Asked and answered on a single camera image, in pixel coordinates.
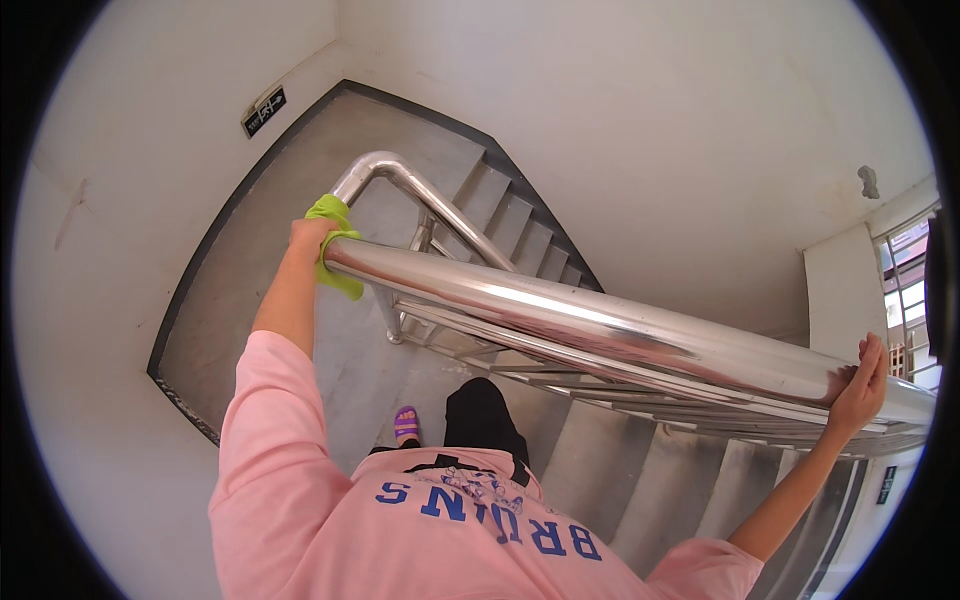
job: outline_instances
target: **green cloth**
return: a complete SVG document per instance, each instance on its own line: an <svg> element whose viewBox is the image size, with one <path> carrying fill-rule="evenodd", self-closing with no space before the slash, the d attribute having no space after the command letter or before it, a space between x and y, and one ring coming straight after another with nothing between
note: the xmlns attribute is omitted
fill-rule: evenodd
<svg viewBox="0 0 960 600"><path fill-rule="evenodd" d="M304 219L324 217L331 221L336 221L337 225L340 226L340 229L328 233L326 239L321 244L320 260L314 265L314 277L317 279L317 283L335 287L346 294L347 298L359 300L360 297L363 296L363 283L338 273L331 273L324 264L326 245L329 244L331 240L338 237L349 237L355 240L360 239L360 232L354 229L350 221L347 220L347 214L349 212L349 206L344 204L339 198L333 194L324 194L313 206L310 206L310 209L306 211Z"/></svg>

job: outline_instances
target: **pink long-sleeve shirt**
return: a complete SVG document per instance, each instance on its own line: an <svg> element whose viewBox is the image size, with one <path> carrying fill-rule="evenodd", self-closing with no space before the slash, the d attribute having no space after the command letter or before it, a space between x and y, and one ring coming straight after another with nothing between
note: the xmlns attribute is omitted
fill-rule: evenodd
<svg viewBox="0 0 960 600"><path fill-rule="evenodd" d="M438 453L459 467L433 465ZM209 515L227 598L744 598L763 563L720 540L674 547L646 582L510 479L509 453L412 448L330 460L313 363L255 331L237 364Z"/></svg>

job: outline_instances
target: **wall sign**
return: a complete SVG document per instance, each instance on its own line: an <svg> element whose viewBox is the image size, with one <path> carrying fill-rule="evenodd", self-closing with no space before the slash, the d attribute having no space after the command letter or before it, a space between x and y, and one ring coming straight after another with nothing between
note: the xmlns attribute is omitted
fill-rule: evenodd
<svg viewBox="0 0 960 600"><path fill-rule="evenodd" d="M894 475L897 474L897 466L887 467L887 472L883 474L883 485L880 486L880 496L877 497L877 504L886 504L887 496L890 495L891 488L894 487Z"/></svg>
<svg viewBox="0 0 960 600"><path fill-rule="evenodd" d="M285 104L287 104L287 97L283 95L283 86L280 86L244 119L243 129L247 132L247 137L253 137L254 133L260 131L263 124L269 121Z"/></svg>

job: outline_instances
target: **gray floor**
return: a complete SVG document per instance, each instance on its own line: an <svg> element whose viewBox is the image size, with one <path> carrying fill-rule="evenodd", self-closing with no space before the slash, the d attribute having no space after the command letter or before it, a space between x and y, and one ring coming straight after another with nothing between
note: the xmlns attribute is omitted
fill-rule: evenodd
<svg viewBox="0 0 960 600"><path fill-rule="evenodd" d="M237 359L286 248L290 222L355 158L372 150L404 156L522 272L579 284L581 273L553 244L555 234L531 220L531 206L510 193L509 178L482 162L482 147L345 93L299 132L237 206L180 308L159 374L213 429L223 422ZM385 180L375 180L350 214L366 239L403 247L417 219L416 207ZM449 236L441 232L438 239L469 259ZM423 442L441 445L446 397L485 374L413 343L390 344L369 289L350 302L339 291L318 288L316 320L314 364L329 450L346 473L372 446L395 445L393 415L406 404L418 409ZM527 439L530 467L548 503L584 523L641 576L681 540L728 535L795 462L779 448L698 436L496 375L491 379ZM844 476L838 471L835 489L842 488ZM752 597L805 581L840 510L834 496L809 519L815 531L794 532ZM791 571L791 565L798 566Z"/></svg>

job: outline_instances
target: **emergency exit sign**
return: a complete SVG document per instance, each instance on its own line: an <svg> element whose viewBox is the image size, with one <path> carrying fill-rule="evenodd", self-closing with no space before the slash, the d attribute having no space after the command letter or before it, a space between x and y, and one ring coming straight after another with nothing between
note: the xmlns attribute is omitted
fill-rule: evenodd
<svg viewBox="0 0 960 600"><path fill-rule="evenodd" d="M287 97L283 95L283 86L280 86L244 119L243 128L247 132L247 137L253 137L255 133L259 132L263 124L269 121L285 104L287 104Z"/></svg>

